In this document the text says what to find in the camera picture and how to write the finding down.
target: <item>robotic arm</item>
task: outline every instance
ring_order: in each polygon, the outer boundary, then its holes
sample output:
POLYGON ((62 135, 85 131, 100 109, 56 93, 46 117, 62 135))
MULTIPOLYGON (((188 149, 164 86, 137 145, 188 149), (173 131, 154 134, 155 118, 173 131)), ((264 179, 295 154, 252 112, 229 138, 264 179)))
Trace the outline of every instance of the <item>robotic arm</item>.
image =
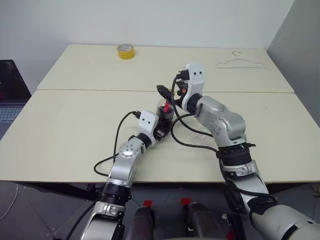
POLYGON ((228 187, 229 207, 236 213, 248 214, 251 224, 266 240, 319 240, 319 224, 293 208, 277 204, 268 194, 250 156, 249 148, 255 145, 247 143, 244 119, 202 95, 205 79, 201 64, 188 64, 176 80, 179 99, 173 100, 171 91, 162 85, 157 86, 158 92, 171 104, 195 113, 199 123, 211 132, 219 149, 216 155, 228 187))
POLYGON ((81 234, 81 240, 122 240, 125 227, 122 219, 126 202, 131 198, 130 189, 136 174, 136 163, 156 140, 169 132, 173 118, 172 108, 161 106, 157 114, 139 112, 138 135, 131 136, 119 148, 102 195, 94 205, 92 213, 81 234))

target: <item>robot forearm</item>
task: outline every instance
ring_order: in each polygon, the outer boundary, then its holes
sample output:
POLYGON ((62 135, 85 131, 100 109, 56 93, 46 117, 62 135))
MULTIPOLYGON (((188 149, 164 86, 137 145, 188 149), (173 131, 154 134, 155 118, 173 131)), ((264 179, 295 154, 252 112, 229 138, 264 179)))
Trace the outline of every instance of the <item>robot forearm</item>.
POLYGON ((110 170, 99 201, 95 203, 89 220, 82 232, 81 240, 122 240, 124 226, 122 218, 126 202, 131 198, 130 189, 136 174, 136 163, 149 147, 156 144, 156 138, 164 138, 169 130, 173 112, 157 114, 142 111, 138 121, 137 136, 132 136, 119 148, 119 153, 110 170))
POLYGON ((266 240, 320 239, 319 224, 286 205, 257 204, 252 208, 250 219, 251 224, 266 240))

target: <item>laptop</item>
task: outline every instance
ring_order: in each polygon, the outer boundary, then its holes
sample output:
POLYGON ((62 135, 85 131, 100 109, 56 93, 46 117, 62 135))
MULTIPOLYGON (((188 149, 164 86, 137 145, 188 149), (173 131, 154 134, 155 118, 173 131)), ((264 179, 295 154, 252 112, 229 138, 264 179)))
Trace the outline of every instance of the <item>laptop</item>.
POLYGON ((0 140, 31 94, 13 60, 0 60, 0 140))

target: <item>yellow tape roll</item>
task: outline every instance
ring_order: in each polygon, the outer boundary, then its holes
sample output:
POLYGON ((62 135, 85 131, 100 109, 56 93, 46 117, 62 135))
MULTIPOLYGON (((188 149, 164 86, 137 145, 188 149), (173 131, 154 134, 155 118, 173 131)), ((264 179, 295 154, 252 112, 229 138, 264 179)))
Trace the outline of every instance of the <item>yellow tape roll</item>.
POLYGON ((116 50, 121 59, 132 59, 135 56, 134 46, 131 44, 121 44, 116 50))

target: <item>black connector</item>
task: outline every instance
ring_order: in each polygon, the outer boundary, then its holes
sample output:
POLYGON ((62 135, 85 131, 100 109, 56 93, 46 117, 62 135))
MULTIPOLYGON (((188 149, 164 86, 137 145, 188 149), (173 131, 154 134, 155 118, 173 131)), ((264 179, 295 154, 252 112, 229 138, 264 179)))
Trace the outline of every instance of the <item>black connector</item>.
POLYGON ((157 85, 156 89, 158 91, 158 93, 167 101, 169 101, 169 103, 172 105, 172 101, 171 101, 171 91, 163 86, 163 85, 157 85))
POLYGON ((140 119, 141 112, 140 112, 140 111, 135 111, 135 112, 133 113, 133 115, 135 115, 135 117, 136 117, 137 119, 140 119))
POLYGON ((180 73, 176 75, 176 79, 181 79, 183 81, 189 80, 190 79, 189 70, 186 69, 186 70, 180 71, 180 73))
POLYGON ((216 157, 222 160, 224 166, 248 164, 252 161, 249 148, 255 146, 255 144, 245 142, 233 146, 219 147, 216 157))
POLYGON ((186 104, 186 110, 189 112, 189 113, 195 113, 196 110, 197 110, 197 103, 198 101, 202 98, 203 96, 199 93, 195 93, 193 94, 187 104, 186 104))
POLYGON ((106 183, 99 201, 124 206, 130 198, 130 187, 114 183, 106 183))
POLYGON ((136 138, 140 139, 143 142, 146 149, 152 144, 151 139, 144 133, 140 132, 138 136, 136 136, 136 138))
POLYGON ((159 116, 159 120, 153 131, 153 136, 156 140, 161 141, 168 133, 170 133, 172 119, 174 117, 174 109, 170 106, 165 111, 165 107, 160 106, 156 109, 156 114, 159 116))

